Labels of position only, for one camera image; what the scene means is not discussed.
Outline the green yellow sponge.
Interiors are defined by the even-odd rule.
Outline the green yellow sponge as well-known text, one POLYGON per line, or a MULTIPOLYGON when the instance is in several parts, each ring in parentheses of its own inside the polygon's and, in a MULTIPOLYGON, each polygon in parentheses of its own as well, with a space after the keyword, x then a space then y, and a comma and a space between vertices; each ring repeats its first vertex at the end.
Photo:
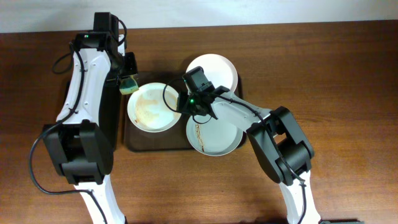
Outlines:
POLYGON ((139 89, 139 85, 135 81, 133 76, 123 78, 120 82, 119 91, 122 95, 129 95, 139 89))

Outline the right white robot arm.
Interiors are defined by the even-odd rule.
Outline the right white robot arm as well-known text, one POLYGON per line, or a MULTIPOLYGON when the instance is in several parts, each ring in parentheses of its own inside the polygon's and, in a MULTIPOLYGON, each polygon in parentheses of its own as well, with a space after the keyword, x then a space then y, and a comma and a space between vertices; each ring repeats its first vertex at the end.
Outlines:
POLYGON ((192 116, 209 115, 244 131, 261 169, 281 189, 287 221, 321 222, 310 186, 315 152, 287 108, 260 108, 221 86, 210 92, 179 93, 177 109, 192 116))

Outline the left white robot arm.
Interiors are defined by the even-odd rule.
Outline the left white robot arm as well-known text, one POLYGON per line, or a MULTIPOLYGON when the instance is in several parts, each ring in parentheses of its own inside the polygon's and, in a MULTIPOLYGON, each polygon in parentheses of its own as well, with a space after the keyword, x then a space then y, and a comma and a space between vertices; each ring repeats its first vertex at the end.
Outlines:
POLYGON ((126 35, 111 31, 77 34, 70 43, 72 79, 55 124, 44 126, 44 141, 58 175, 85 202, 93 223, 126 223, 110 173, 116 148, 122 95, 137 90, 126 35))

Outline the white plate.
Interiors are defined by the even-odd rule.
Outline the white plate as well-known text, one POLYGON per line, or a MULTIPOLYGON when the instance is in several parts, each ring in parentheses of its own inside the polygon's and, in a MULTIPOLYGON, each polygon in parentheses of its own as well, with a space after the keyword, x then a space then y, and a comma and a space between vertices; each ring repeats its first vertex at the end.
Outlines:
POLYGON ((142 131, 159 133, 177 124, 181 114, 177 110, 177 91, 164 83, 148 83, 139 87, 127 101, 127 115, 131 123, 142 131))

